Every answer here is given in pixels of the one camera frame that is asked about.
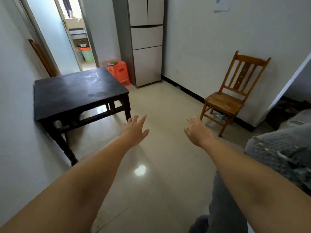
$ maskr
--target plastic bottle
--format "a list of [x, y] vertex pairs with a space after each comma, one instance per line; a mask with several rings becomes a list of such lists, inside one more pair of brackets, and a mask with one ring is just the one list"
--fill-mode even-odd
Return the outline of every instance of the plastic bottle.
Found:
[[221, 120], [221, 121], [225, 121], [226, 120], [226, 115], [224, 114], [214, 114], [214, 118]]

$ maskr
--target chair backrest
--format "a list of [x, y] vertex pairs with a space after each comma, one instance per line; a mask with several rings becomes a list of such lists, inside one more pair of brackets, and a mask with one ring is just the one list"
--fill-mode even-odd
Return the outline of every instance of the chair backrest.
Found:
[[46, 57], [46, 55], [44, 54], [43, 50], [41, 49], [40, 45], [35, 43], [33, 40], [28, 39], [28, 41], [30, 42], [32, 48], [35, 50], [35, 52], [37, 53], [38, 57], [40, 58], [43, 66], [45, 67], [46, 71], [48, 72], [48, 74], [50, 75], [50, 77], [56, 77], [57, 73], [56, 70], [53, 68], [53, 66], [50, 64], [48, 58]]
[[[245, 96], [244, 100], [243, 101], [246, 101], [246, 99], [248, 98], [249, 94], [251, 93], [251, 91], [253, 90], [254, 86], [256, 85], [256, 83], [258, 82], [260, 76], [262, 75], [263, 71], [265, 70], [265, 68], [267, 67], [271, 57], [269, 57], [266, 61], [260, 59], [260, 58], [254, 58], [254, 57], [250, 57], [250, 56], [246, 56], [246, 55], [239, 55], [238, 54], [239, 51], [237, 50], [233, 56], [233, 59], [231, 61], [231, 64], [229, 66], [229, 69], [227, 71], [227, 74], [225, 76], [225, 79], [220, 87], [220, 92], [223, 90], [223, 88], [226, 88], [230, 91], [233, 91], [233, 92], [236, 92], [240, 95], [243, 95]], [[239, 61], [236, 69], [235, 69], [235, 72], [231, 78], [231, 81], [229, 83], [228, 86], [226, 86], [226, 81], [229, 77], [229, 74], [231, 72], [231, 69], [235, 63], [235, 61]], [[234, 82], [234, 79], [235, 79], [235, 76], [236, 74], [238, 73], [239, 71], [239, 68], [242, 64], [242, 62], [244, 62], [244, 65], [239, 73], [239, 76], [238, 78], [236, 79], [234, 85], [232, 86], [232, 83]], [[248, 75], [248, 77], [246, 78], [245, 80], [245, 77], [247, 75], [247, 72], [248, 70], [251, 68], [251, 65], [253, 65], [253, 68], [250, 72], [250, 74]], [[251, 77], [253, 76], [256, 68], [260, 66], [262, 67], [260, 72], [258, 73], [257, 77], [255, 78], [255, 80], [253, 81], [253, 84], [251, 85], [251, 87], [249, 88], [249, 90], [247, 92], [245, 92], [245, 89], [247, 87], [247, 84], [249, 83]]]

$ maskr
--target hand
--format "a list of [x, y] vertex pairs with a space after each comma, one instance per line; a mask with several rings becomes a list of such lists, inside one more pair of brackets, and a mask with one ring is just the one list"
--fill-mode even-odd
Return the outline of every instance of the hand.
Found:
[[133, 118], [129, 118], [127, 124], [123, 124], [120, 137], [125, 138], [131, 147], [138, 145], [146, 136], [149, 134], [149, 129], [142, 132], [142, 126], [146, 120], [147, 116], [145, 115], [142, 119], [137, 122], [138, 115], [135, 115]]
[[190, 128], [184, 127], [184, 131], [194, 145], [202, 147], [206, 140], [213, 139], [212, 131], [198, 117], [188, 118], [187, 121]]

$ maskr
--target chair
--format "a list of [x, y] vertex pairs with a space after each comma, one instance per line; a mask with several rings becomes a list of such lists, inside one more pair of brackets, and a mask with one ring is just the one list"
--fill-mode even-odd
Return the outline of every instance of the chair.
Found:
[[[220, 87], [220, 90], [218, 92], [211, 94], [209, 97], [207, 97], [204, 100], [205, 103], [204, 103], [202, 113], [200, 116], [200, 120], [202, 120], [202, 118], [204, 116], [204, 117], [207, 117], [208, 119], [210, 119], [210, 120], [212, 120], [212, 121], [214, 121], [214, 122], [216, 122], [222, 126], [222, 129], [218, 135], [219, 137], [222, 137], [222, 134], [223, 134], [226, 126], [233, 121], [233, 119], [236, 117], [236, 115], [239, 113], [239, 111], [243, 108], [245, 101], [247, 100], [249, 94], [253, 90], [254, 86], [258, 82], [260, 76], [262, 75], [263, 71], [265, 70], [265, 68], [267, 67], [267, 65], [271, 59], [271, 57], [269, 57], [266, 61], [264, 61], [264, 60], [259, 59], [259, 58], [254, 58], [254, 57], [250, 57], [250, 56], [246, 56], [246, 55], [239, 55], [238, 53], [239, 53], [239, 51], [237, 50], [233, 56], [233, 59], [231, 61], [231, 64], [230, 64], [229, 69], [227, 71], [227, 74], [225, 76], [225, 79], [224, 79], [224, 81]], [[229, 74], [231, 72], [231, 69], [232, 69], [235, 61], [239, 61], [239, 63], [235, 69], [235, 72], [231, 78], [229, 85], [226, 86], [226, 81], [228, 80]], [[243, 65], [243, 67], [239, 73], [238, 78], [236, 79], [235, 83], [233, 84], [235, 76], [238, 73], [242, 62], [244, 62], [244, 65]], [[248, 70], [251, 67], [251, 65], [254, 65], [254, 66], [253, 66], [250, 74], [246, 78], [246, 80], [244, 80], [246, 75], [247, 75]], [[253, 76], [253, 74], [254, 74], [254, 72], [258, 66], [260, 66], [262, 68], [261, 68], [260, 72], [258, 73], [257, 77], [255, 78], [255, 80], [253, 81], [253, 84], [250, 86], [248, 92], [245, 92], [247, 84], [250, 82], [250, 79]], [[244, 96], [244, 99], [240, 100], [236, 97], [233, 97], [231, 95], [228, 95], [228, 94], [222, 92], [222, 90], [224, 88]], [[209, 109], [211, 109], [210, 114], [213, 113], [214, 109], [220, 111], [221, 113], [226, 114], [227, 115], [226, 120], [222, 123], [222, 122], [217, 121], [216, 119], [206, 115], [205, 113]]]
[[56, 70], [54, 69], [54, 67], [50, 64], [48, 58], [46, 57], [46, 55], [44, 54], [43, 50], [41, 49], [40, 45], [35, 43], [33, 40], [28, 39], [28, 41], [30, 42], [32, 48], [35, 50], [35, 52], [37, 53], [39, 59], [41, 60], [43, 66], [45, 67], [46, 71], [48, 72], [48, 74], [50, 75], [50, 77], [56, 77], [57, 73]]

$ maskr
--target refrigerator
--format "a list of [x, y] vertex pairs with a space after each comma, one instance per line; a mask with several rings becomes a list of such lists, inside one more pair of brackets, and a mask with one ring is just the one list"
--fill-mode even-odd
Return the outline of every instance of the refrigerator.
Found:
[[164, 0], [112, 0], [122, 61], [140, 87], [161, 80]]

